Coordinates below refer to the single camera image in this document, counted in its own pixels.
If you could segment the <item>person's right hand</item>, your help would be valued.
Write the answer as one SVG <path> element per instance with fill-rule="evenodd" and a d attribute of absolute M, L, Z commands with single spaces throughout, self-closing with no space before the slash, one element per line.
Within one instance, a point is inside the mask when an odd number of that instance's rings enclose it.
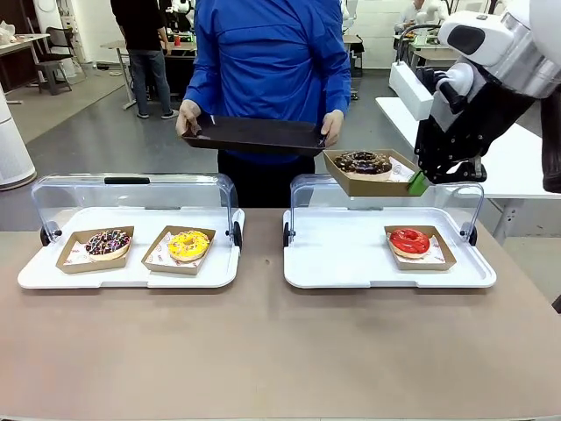
<path fill-rule="evenodd" d="M 197 103 L 192 100 L 183 100 L 176 120 L 177 134 L 195 136 L 201 131 L 197 119 L 202 115 L 202 111 Z"/>

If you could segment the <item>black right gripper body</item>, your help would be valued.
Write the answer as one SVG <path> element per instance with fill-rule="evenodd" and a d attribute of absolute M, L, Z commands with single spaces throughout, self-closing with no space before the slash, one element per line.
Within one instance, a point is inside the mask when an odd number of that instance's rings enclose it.
<path fill-rule="evenodd" d="M 484 156 L 491 143 L 535 102 L 533 97 L 485 82 L 470 98 L 461 100 L 458 108 L 452 108 L 434 82 L 425 81 L 423 85 L 436 96 L 430 117 L 423 121 L 436 121 L 444 130 L 452 131 L 451 161 Z"/>

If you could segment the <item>person's left hand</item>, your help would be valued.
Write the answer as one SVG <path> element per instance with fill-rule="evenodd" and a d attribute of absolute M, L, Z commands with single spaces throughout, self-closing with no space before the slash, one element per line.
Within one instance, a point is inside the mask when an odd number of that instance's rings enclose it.
<path fill-rule="evenodd" d="M 333 110 L 325 114 L 320 130 L 325 147 L 331 147 L 337 143 L 343 122 L 344 113 L 341 110 Z"/>

